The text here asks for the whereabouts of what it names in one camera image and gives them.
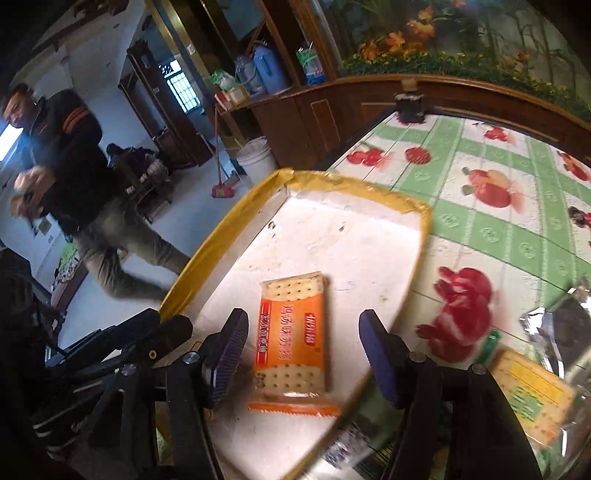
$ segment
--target gray pants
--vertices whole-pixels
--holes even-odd
[[[112,297],[163,300],[167,291],[121,269],[117,249],[136,254],[152,265],[179,275],[189,257],[154,232],[135,209],[119,197],[74,236],[82,261],[99,285]]]

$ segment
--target white bucket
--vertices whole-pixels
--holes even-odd
[[[236,160],[253,183],[265,180],[279,167],[265,137],[248,142],[240,149]]]

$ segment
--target blue thermos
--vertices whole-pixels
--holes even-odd
[[[270,95],[289,87],[283,67],[272,50],[259,45],[255,48],[254,61]]]

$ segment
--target orange cracker wrapper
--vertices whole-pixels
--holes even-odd
[[[263,282],[251,410],[330,416],[321,272]]]

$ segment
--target wall mural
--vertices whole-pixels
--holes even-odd
[[[591,77],[526,0],[312,0],[344,74],[497,83],[591,121]]]

